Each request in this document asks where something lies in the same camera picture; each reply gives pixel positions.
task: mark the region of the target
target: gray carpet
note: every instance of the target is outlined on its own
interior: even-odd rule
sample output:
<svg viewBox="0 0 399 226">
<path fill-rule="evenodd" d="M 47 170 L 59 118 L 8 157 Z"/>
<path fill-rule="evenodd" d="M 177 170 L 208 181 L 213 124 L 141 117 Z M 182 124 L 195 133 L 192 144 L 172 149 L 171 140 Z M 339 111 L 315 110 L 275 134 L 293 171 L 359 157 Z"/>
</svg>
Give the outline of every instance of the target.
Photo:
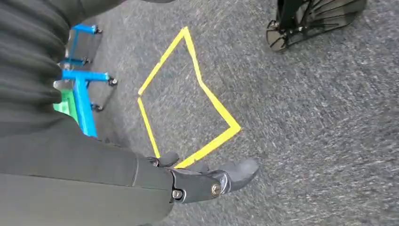
<svg viewBox="0 0 399 226">
<path fill-rule="evenodd" d="M 203 160 L 257 158 L 246 189 L 176 206 L 155 226 L 399 225 L 397 1 L 369 1 L 352 25 L 274 53 L 275 1 L 132 0 L 97 18 L 92 69 L 120 84 L 96 114 L 99 133 L 153 155 L 137 92 L 188 26 L 206 85 L 242 130 Z M 101 102 L 103 84 L 91 87 Z M 179 44 L 143 95 L 160 152 L 194 153 L 228 125 L 200 89 Z"/>
</svg>

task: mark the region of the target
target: black wheel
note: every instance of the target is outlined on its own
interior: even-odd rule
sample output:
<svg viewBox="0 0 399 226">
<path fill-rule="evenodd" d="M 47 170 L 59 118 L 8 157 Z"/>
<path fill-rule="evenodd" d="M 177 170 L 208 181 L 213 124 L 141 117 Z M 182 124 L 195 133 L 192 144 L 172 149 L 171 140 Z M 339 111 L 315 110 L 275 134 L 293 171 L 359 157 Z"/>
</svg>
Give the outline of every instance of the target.
<svg viewBox="0 0 399 226">
<path fill-rule="evenodd" d="M 115 78 L 110 78 L 108 80 L 108 85 L 111 87 L 117 86 L 118 85 L 118 80 L 116 80 Z"/>
<path fill-rule="evenodd" d="M 83 65 L 91 64 L 91 60 L 87 57 L 84 57 L 82 60 L 83 60 Z"/>
<path fill-rule="evenodd" d="M 91 109 L 96 112 L 102 112 L 104 110 L 104 107 L 100 105 L 91 105 Z"/>
<path fill-rule="evenodd" d="M 96 34 L 102 34 L 103 30 L 99 29 L 98 27 L 96 28 Z"/>
</svg>

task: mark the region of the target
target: black fabric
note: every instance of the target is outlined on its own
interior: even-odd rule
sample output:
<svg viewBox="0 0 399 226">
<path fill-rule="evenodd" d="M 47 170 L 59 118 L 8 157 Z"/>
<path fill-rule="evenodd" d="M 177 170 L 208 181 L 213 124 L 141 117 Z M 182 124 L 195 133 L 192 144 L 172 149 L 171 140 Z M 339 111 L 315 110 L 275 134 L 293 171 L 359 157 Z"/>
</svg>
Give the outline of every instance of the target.
<svg viewBox="0 0 399 226">
<path fill-rule="evenodd" d="M 133 184 L 140 154 L 85 136 L 52 107 L 71 26 L 121 2 L 0 2 L 0 173 Z"/>
</svg>

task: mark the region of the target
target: blue metal frame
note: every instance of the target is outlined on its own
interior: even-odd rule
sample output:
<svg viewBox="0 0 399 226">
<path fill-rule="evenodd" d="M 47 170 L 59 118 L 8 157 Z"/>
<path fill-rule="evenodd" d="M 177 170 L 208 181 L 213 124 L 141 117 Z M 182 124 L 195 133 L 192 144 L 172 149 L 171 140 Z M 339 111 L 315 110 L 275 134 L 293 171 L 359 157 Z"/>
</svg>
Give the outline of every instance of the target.
<svg viewBox="0 0 399 226">
<path fill-rule="evenodd" d="M 109 74 L 63 70 L 62 79 L 75 80 L 73 95 L 75 97 L 79 126 L 87 136 L 97 137 L 87 84 L 91 81 L 108 81 L 110 79 Z"/>
<path fill-rule="evenodd" d="M 75 33 L 75 36 L 73 37 L 70 55 L 69 55 L 69 57 L 65 58 L 63 63 L 83 66 L 85 64 L 85 62 L 83 60 L 78 60 L 78 59 L 73 58 L 73 53 L 75 52 L 76 46 L 78 44 L 79 33 L 84 32 L 84 33 L 88 33 L 88 34 L 96 34 L 97 26 L 96 25 L 87 26 L 87 25 L 79 24 L 79 25 L 74 26 L 72 29 L 75 30 L 76 33 Z"/>
<path fill-rule="evenodd" d="M 72 65 L 78 65 L 78 66 L 84 66 L 86 64 L 85 60 L 82 59 L 74 59 L 71 57 L 65 57 L 65 59 L 62 61 L 62 63 L 68 63 Z"/>
<path fill-rule="evenodd" d="M 85 32 L 85 33 L 89 33 L 89 34 L 95 34 L 97 32 L 96 25 L 87 26 L 87 25 L 79 24 L 79 25 L 74 26 L 72 29 L 77 32 Z"/>
</svg>

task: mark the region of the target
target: yellow tape outline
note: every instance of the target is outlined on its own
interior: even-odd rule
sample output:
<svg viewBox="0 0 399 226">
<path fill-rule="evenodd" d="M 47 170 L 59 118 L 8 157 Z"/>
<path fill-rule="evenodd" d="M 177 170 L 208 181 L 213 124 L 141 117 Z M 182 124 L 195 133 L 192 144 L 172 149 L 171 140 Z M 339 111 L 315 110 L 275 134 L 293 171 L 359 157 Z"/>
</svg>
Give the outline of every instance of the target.
<svg viewBox="0 0 399 226">
<path fill-rule="evenodd" d="M 199 86 L 202 88 L 202 90 L 204 90 L 205 94 L 208 96 L 208 98 L 212 102 L 212 104 L 215 107 L 215 109 L 217 110 L 217 112 L 219 112 L 219 114 L 223 117 L 223 119 L 226 121 L 226 123 L 230 127 L 226 131 L 224 131 L 222 134 L 217 136 L 215 139 L 213 139 L 211 142 L 209 142 L 207 145 L 205 145 L 203 148 L 199 149 L 196 153 L 187 157 L 185 160 L 183 160 L 181 163 L 179 163 L 175 168 L 186 168 L 186 167 L 192 165 L 196 161 L 205 157 L 207 154 L 211 153 L 213 150 L 218 148 L 220 145 L 222 145 L 228 139 L 232 138 L 234 135 L 236 135 L 241 130 L 241 126 L 236 122 L 236 120 L 227 111 L 227 109 L 223 106 L 223 104 L 220 103 L 220 101 L 215 97 L 215 95 L 211 92 L 211 90 L 202 81 L 200 66 L 198 65 L 198 60 L 197 60 L 197 55 L 195 53 L 194 43 L 192 42 L 190 31 L 188 30 L 188 27 L 184 27 L 178 33 L 178 35 L 175 37 L 175 39 L 169 45 L 169 47 L 166 49 L 166 51 L 162 55 L 160 61 L 157 63 L 157 65 L 155 65 L 154 69 L 151 71 L 150 75 L 148 76 L 148 78 L 145 80 L 144 84 L 139 89 L 139 91 L 138 91 L 139 96 L 143 95 L 144 90 L 150 84 L 152 79 L 155 77 L 156 73 L 159 71 L 159 69 L 165 63 L 166 59 L 170 56 L 170 54 L 173 52 L 173 50 L 176 48 L 176 46 L 179 44 L 179 42 L 182 39 L 185 40 L 188 51 L 192 58 L 192 63 L 194 65 L 194 70 L 195 70 L 195 74 L 197 75 L 197 81 L 199 83 Z M 139 104 L 140 111 L 141 111 L 141 114 L 144 119 L 145 127 L 147 128 L 148 136 L 150 137 L 150 141 L 151 141 L 152 147 L 155 152 L 155 156 L 157 158 L 159 158 L 160 152 L 158 150 L 157 143 L 155 141 L 155 137 L 152 134 L 150 122 L 148 121 L 147 114 L 145 113 L 144 105 L 143 105 L 143 102 L 141 101 L 140 97 L 138 98 L 137 102 Z"/>
</svg>

